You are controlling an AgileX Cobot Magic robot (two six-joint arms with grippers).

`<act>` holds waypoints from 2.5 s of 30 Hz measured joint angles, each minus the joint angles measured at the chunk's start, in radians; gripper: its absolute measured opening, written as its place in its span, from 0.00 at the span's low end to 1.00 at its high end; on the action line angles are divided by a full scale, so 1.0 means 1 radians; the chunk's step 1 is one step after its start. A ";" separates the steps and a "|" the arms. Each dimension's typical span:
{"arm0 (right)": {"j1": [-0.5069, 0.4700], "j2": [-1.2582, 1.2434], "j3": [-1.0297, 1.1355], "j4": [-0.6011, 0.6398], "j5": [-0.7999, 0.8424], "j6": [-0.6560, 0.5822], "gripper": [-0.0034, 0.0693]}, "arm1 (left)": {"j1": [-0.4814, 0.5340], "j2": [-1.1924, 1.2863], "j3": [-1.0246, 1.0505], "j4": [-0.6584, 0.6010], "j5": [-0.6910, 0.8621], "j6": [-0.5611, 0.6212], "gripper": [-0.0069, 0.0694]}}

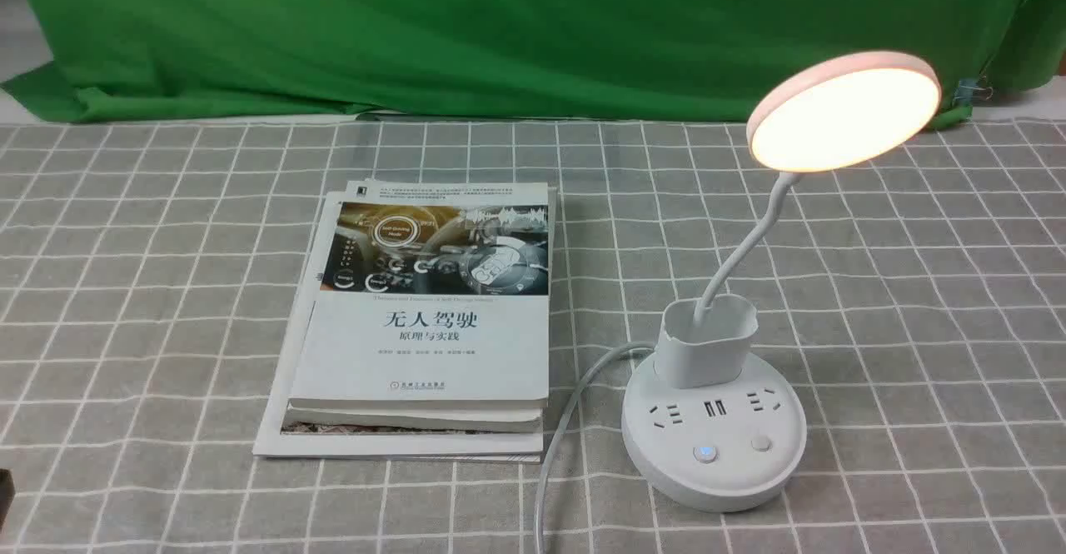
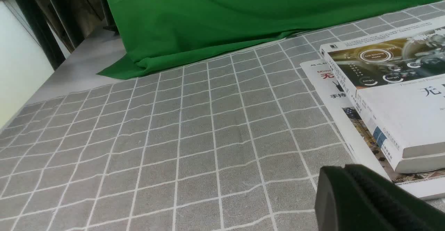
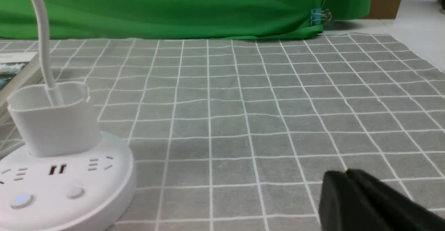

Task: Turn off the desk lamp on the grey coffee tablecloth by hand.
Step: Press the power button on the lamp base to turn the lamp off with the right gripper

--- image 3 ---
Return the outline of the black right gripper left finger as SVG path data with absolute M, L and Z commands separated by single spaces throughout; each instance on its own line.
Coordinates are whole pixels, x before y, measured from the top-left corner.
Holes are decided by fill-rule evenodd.
M 318 215 L 323 231 L 391 231 L 364 193 L 340 171 L 324 173 Z

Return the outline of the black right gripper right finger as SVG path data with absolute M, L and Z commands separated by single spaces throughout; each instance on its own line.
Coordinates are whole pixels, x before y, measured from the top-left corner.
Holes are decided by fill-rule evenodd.
M 394 231 L 443 231 L 444 219 L 410 200 L 371 174 L 349 169 L 346 172 L 358 184 L 372 206 Z

